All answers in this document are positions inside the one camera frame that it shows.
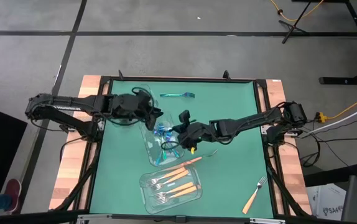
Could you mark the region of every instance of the yellow cable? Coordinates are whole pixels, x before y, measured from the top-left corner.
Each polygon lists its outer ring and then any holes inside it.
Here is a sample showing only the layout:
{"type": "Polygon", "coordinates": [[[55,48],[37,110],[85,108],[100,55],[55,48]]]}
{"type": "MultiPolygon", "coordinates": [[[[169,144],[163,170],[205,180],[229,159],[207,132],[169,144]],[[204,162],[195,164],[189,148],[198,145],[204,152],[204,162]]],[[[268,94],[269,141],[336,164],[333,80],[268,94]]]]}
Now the yellow cable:
{"type": "MultiPolygon", "coordinates": [[[[277,6],[277,4],[276,4],[273,0],[270,0],[270,1],[274,4],[274,6],[276,7],[277,11],[279,11],[279,7],[277,6]]],[[[310,12],[306,13],[305,15],[303,15],[302,18],[304,18],[304,17],[310,15],[311,12],[313,12],[314,10],[316,10],[316,8],[318,8],[318,7],[323,3],[323,1],[324,1],[324,0],[321,0],[320,3],[318,3],[313,9],[310,10],[310,12]]],[[[286,19],[287,21],[291,21],[291,22],[297,21],[297,19],[288,19],[288,18],[286,18],[286,17],[284,16],[284,13],[280,13],[280,15],[281,15],[284,19],[286,19]]]]}
{"type": "Polygon", "coordinates": [[[333,117],[326,117],[326,119],[335,119],[335,118],[339,117],[340,115],[342,115],[344,112],[346,112],[346,111],[348,111],[348,110],[352,109],[352,108],[353,108],[354,106],[356,106],[356,105],[357,105],[357,103],[355,103],[355,104],[353,104],[353,105],[351,105],[351,106],[347,107],[344,111],[340,112],[340,113],[339,113],[339,114],[337,114],[336,116],[333,116],[333,117]]]}

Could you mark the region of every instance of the red shoe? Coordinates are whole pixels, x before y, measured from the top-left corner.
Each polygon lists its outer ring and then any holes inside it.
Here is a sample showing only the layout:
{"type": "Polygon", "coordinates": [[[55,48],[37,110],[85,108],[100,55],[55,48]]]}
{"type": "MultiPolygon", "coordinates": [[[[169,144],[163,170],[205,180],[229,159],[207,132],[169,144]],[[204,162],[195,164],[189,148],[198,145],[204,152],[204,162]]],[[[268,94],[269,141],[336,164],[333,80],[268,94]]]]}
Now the red shoe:
{"type": "Polygon", "coordinates": [[[6,185],[6,190],[4,194],[9,195],[11,197],[11,205],[6,210],[6,212],[14,212],[18,209],[19,202],[18,198],[21,194],[21,183],[17,179],[11,179],[6,185]]]}

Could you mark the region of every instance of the green mat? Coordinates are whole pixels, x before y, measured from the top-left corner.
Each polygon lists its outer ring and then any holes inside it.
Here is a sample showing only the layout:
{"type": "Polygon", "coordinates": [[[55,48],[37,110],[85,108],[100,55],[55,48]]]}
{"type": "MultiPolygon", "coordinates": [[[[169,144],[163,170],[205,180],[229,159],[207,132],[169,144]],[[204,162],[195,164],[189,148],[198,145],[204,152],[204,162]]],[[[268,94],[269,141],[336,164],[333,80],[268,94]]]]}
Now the green mat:
{"type": "MultiPolygon", "coordinates": [[[[147,84],[156,95],[158,108],[171,113],[179,124],[179,114],[189,110],[191,119],[208,123],[212,119],[238,119],[257,113],[252,83],[113,82],[113,93],[131,93],[131,88],[147,84]],[[161,93],[192,92],[196,98],[161,98],[161,93]]],[[[121,127],[107,122],[98,164],[90,213],[148,215],[139,187],[142,174],[176,165],[208,154],[195,163],[203,195],[200,199],[156,215],[196,217],[272,218],[268,183],[258,192],[248,214],[242,209],[258,180],[266,176],[259,128],[242,132],[227,145],[201,142],[198,151],[189,151],[176,162],[154,167],[150,164],[138,125],[121,127]]]]}

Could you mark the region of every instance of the blue plastic fork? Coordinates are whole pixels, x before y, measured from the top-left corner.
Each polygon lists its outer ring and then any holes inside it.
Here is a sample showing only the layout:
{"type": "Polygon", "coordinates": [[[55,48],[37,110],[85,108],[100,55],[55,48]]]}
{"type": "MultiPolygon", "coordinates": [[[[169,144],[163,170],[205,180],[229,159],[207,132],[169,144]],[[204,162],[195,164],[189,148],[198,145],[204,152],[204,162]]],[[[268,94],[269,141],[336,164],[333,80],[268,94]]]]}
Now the blue plastic fork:
{"type": "Polygon", "coordinates": [[[183,93],[183,94],[170,94],[170,93],[163,93],[159,95],[160,97],[170,97],[170,96],[183,96],[183,97],[189,97],[189,98],[195,98],[194,93],[183,93]]]}

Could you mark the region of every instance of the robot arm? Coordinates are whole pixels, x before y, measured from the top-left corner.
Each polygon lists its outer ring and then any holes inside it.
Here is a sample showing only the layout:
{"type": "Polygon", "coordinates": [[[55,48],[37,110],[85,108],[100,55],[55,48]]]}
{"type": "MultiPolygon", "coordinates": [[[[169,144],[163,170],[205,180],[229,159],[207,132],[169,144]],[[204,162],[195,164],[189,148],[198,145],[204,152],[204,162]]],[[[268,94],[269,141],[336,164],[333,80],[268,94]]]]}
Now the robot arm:
{"type": "Polygon", "coordinates": [[[31,120],[50,119],[60,124],[63,130],[76,129],[88,141],[97,141],[98,127],[91,121],[81,121],[61,111],[82,111],[95,118],[107,120],[133,119],[142,121],[148,130],[152,130],[156,119],[163,114],[160,109],[150,105],[151,96],[145,91],[133,91],[132,94],[122,95],[91,95],[86,98],[67,96],[52,96],[39,94],[29,99],[25,111],[31,120]]]}
{"type": "Polygon", "coordinates": [[[174,126],[172,130],[179,133],[179,144],[193,151],[197,150],[197,143],[201,141],[229,144],[240,132],[267,124],[276,124],[267,130],[267,142],[283,144],[284,134],[288,130],[300,128],[307,122],[302,105],[294,102],[281,103],[271,110],[245,118],[219,119],[209,121],[209,124],[191,123],[189,118],[188,110],[181,113],[179,119],[182,124],[174,126]]]}

